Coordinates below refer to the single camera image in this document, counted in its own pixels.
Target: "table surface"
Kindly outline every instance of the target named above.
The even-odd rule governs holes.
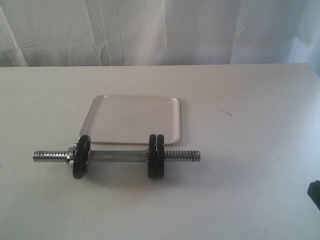
[[[320,79],[306,64],[0,68],[0,238],[318,240]],[[35,150],[65,150],[94,97],[181,99],[200,163],[97,163],[81,180]],[[139,145],[93,145],[135,150]]]

